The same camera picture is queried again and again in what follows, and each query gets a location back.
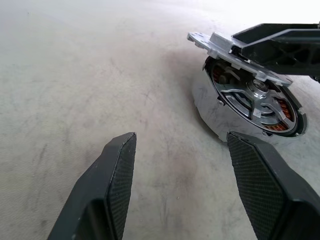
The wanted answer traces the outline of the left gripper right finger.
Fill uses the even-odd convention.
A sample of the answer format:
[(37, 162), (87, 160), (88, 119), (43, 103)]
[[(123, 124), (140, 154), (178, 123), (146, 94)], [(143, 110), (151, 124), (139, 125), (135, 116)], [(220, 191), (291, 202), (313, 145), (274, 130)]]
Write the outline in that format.
[(227, 145), (257, 240), (320, 240), (320, 196), (273, 145), (233, 131)]

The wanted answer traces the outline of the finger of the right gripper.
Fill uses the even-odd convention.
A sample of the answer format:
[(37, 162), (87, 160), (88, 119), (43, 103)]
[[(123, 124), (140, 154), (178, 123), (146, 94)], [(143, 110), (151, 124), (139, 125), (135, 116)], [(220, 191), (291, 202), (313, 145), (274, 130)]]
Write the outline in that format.
[(232, 37), (245, 44), (272, 40), (281, 44), (320, 46), (320, 29), (316, 23), (261, 23)]
[(240, 55), (279, 75), (309, 76), (320, 82), (320, 29), (287, 28), (244, 41)]

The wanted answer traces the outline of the copper wound motor stator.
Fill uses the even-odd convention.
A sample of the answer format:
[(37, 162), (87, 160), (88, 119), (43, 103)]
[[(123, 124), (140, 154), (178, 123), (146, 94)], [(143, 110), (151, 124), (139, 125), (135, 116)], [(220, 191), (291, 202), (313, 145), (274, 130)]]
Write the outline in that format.
[(269, 79), (269, 81), (283, 90), (284, 94), (291, 101), (293, 108), (297, 110), (297, 130), (286, 135), (276, 134), (261, 129), (240, 116), (225, 100), (220, 98), (220, 95), (213, 84), (211, 68), (214, 61), (217, 60), (223, 59), (214, 59), (210, 56), (206, 59), (199, 77), (193, 83), (192, 96), (194, 105), (198, 110), (201, 119), (220, 140), (226, 142), (228, 133), (238, 132), (260, 138), (269, 143), (282, 144), (305, 134), (308, 128), (308, 118), (302, 110), (302, 105), (286, 86), (277, 84)]

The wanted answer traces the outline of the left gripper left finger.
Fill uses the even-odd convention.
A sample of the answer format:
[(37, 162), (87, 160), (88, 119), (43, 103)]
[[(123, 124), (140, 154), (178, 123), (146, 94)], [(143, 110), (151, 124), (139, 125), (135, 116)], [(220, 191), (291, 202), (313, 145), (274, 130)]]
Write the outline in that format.
[(122, 240), (137, 135), (114, 137), (76, 181), (47, 240)]

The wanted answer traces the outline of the black spoked rotor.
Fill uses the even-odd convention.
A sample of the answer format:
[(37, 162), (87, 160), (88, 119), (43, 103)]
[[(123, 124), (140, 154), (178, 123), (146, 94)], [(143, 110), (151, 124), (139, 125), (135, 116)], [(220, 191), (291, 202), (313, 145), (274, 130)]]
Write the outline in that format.
[(275, 83), (258, 80), (224, 60), (214, 61), (210, 76), (220, 98), (254, 126), (278, 135), (297, 130), (298, 111)]

